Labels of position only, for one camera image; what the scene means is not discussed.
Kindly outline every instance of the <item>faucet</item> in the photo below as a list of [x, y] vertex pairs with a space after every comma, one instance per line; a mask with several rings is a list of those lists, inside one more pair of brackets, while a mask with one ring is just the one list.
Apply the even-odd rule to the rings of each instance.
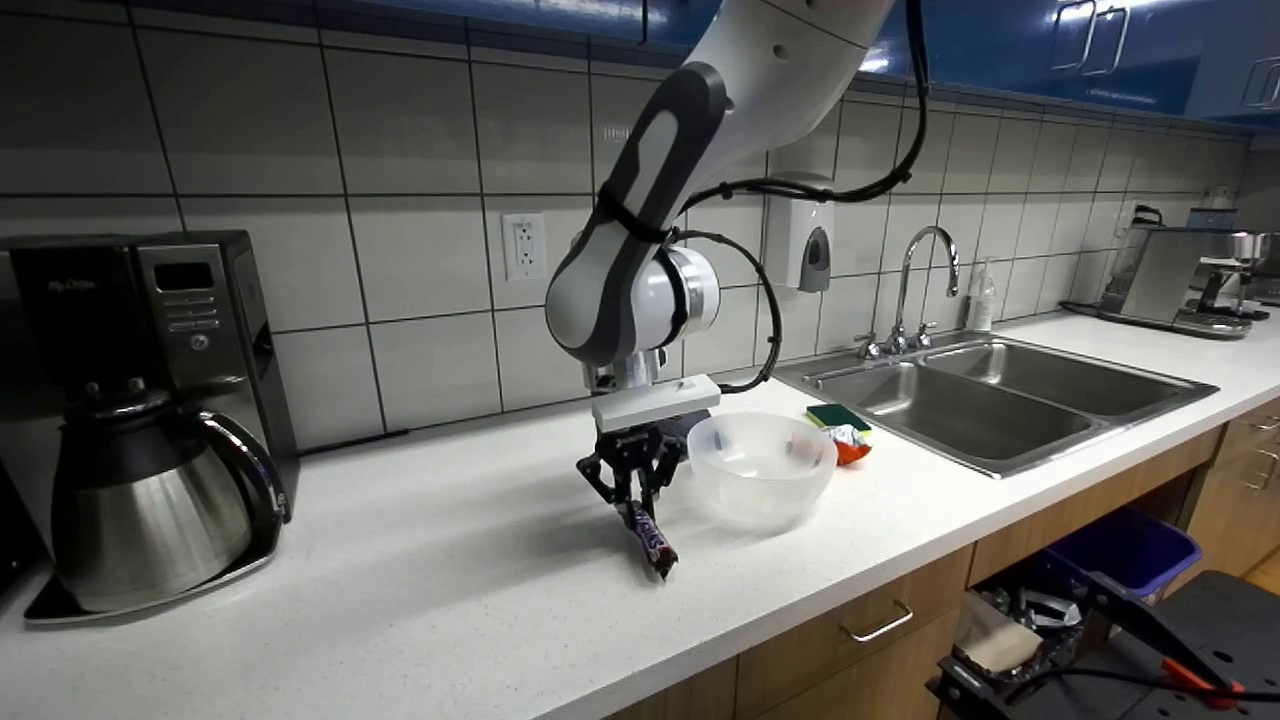
[[892, 315], [892, 334], [887, 334], [887, 350], [892, 353], [913, 353], [913, 350], [928, 350], [932, 339], [928, 339], [928, 325], [918, 325], [918, 334], [916, 334], [916, 339], [907, 339], [907, 334], [902, 334], [902, 309], [907, 309], [907, 286], [913, 286], [913, 249], [918, 243], [918, 239], [928, 239], [928, 236], [934, 236], [944, 249], [949, 249], [949, 295], [956, 295], [958, 291], [958, 252], [956, 252], [956, 239], [951, 239], [951, 231], [949, 228], [941, 228], [941, 224], [923, 224], [916, 236], [913, 236], [913, 243], [907, 243], [907, 252], [902, 252], [902, 275], [900, 275], [900, 287], [896, 287], [896, 315]]

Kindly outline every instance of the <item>white bowl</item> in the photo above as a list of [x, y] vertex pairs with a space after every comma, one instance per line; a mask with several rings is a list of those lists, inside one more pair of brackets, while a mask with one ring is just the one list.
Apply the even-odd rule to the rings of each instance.
[[706, 417], [686, 434], [686, 499], [738, 534], [785, 534], [824, 495], [836, 443], [791, 417]]

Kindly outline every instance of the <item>black cable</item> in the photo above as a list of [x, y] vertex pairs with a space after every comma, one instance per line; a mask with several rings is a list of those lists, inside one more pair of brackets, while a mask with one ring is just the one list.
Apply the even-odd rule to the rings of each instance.
[[1169, 686], [1155, 678], [1129, 678], [1129, 674], [1105, 674], [1105, 670], [1056, 670], [1051, 678], [1087, 678], [1087, 679], [1111, 679], [1111, 686], [1135, 686], [1135, 688], [1169, 688], [1169, 692], [1205, 695], [1205, 699], [1280, 703], [1280, 692], [1182, 688], [1182, 686]]
[[862, 189], [830, 192], [799, 180], [780, 180], [780, 176], [753, 176], [753, 180], [729, 180], [704, 192], [691, 192], [678, 212], [704, 206], [704, 200], [732, 200], [732, 192], [753, 192], [753, 196], [788, 196], [788, 200], [814, 200], [814, 206], [862, 206], [875, 196], [887, 196], [896, 186], [913, 180], [913, 167], [923, 151], [928, 138], [928, 45], [923, 45], [923, 7], [918, 0], [907, 0], [907, 45], [913, 45], [913, 86], [916, 86], [916, 138], [913, 150], [896, 162], [887, 176]]
[[746, 388], [765, 384], [770, 375], [780, 353], [785, 353], [785, 311], [774, 304], [774, 291], [770, 291], [770, 280], [768, 280], [765, 265], [742, 243], [737, 243], [732, 236], [718, 236], [718, 231], [684, 228], [684, 231], [670, 231], [670, 239], [725, 243], [725, 249], [737, 249], [754, 270], [765, 302], [768, 302], [768, 325], [770, 325], [768, 358], [765, 358], [765, 363], [754, 368], [754, 375], [746, 384], [718, 384], [718, 393], [737, 396], [737, 393], [746, 393]]

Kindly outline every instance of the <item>blue object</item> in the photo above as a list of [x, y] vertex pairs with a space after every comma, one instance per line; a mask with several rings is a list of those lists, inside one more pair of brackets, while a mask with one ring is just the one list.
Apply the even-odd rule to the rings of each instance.
[[1047, 557], [1080, 573], [1105, 573], [1130, 598], [1152, 599], [1199, 559], [1199, 549], [1193, 537], [1124, 508], [1051, 544]]

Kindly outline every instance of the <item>stainless steel sink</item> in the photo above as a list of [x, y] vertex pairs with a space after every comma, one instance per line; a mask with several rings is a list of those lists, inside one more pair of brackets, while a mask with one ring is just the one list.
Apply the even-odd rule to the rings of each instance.
[[1007, 339], [944, 345], [900, 361], [820, 361], [785, 384], [862, 412], [988, 477], [1010, 477], [1114, 425], [1215, 388]]
[[1212, 384], [1007, 339], [951, 345], [928, 353], [923, 363], [934, 372], [956, 372], [994, 388], [1038, 396], [1107, 425], [1135, 425], [1215, 393]]

